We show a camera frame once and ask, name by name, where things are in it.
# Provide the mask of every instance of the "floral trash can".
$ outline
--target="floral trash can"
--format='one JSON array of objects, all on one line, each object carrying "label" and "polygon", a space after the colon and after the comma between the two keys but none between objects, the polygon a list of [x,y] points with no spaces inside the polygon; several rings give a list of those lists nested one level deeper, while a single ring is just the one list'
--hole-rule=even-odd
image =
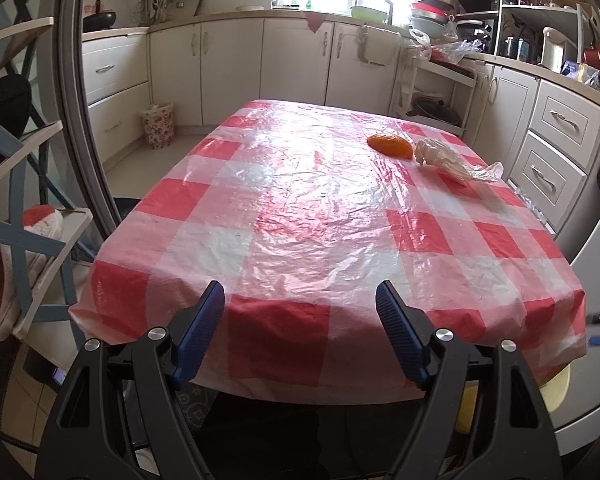
[{"label": "floral trash can", "polygon": [[173,132],[173,103],[153,105],[140,112],[144,121],[144,135],[149,146],[160,150],[176,140]]}]

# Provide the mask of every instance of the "green bowl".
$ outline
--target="green bowl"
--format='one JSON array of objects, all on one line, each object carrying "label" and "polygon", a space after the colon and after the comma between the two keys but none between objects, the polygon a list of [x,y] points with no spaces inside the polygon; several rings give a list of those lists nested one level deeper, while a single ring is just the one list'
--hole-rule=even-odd
[{"label": "green bowl", "polygon": [[387,13],[384,10],[372,9],[371,7],[355,6],[351,7],[351,17],[366,22],[384,23]]}]

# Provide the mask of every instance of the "plastic table cover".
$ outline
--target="plastic table cover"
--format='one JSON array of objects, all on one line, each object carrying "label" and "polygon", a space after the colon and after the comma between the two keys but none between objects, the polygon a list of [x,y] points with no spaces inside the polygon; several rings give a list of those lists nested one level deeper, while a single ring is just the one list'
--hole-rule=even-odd
[{"label": "plastic table cover", "polygon": [[584,354],[584,292],[503,181],[458,184],[366,145],[452,134],[337,108],[255,101],[178,163],[106,240],[72,316],[109,343],[195,304],[226,309],[195,382],[257,399],[365,404],[419,397],[374,305],[391,280],[436,327],[513,339],[539,382]]}]

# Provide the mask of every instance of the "red and white slipper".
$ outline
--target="red and white slipper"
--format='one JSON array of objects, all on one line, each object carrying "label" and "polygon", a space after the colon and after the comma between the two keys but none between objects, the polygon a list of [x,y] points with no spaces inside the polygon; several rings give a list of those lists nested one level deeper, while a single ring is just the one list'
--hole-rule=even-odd
[{"label": "red and white slipper", "polygon": [[[27,209],[23,216],[24,228],[32,233],[58,240],[62,232],[62,214],[49,205]],[[33,286],[44,270],[48,256],[26,252],[29,284]],[[16,296],[11,248],[0,244],[0,341],[7,338],[20,317],[20,305]]]}]

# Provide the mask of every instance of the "blue gripper pad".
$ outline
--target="blue gripper pad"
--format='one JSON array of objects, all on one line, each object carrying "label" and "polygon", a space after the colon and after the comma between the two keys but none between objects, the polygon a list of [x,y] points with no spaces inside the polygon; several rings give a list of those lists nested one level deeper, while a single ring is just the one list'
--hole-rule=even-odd
[{"label": "blue gripper pad", "polygon": [[182,338],[176,354],[176,369],[172,377],[180,387],[198,373],[206,349],[216,332],[224,311],[222,285],[215,282],[211,287],[207,287],[198,305],[198,313]]},{"label": "blue gripper pad", "polygon": [[404,315],[400,307],[401,303],[402,300],[387,282],[378,285],[376,310],[384,331],[394,348],[404,376],[420,386],[429,379],[429,373],[425,368],[428,351]]}]

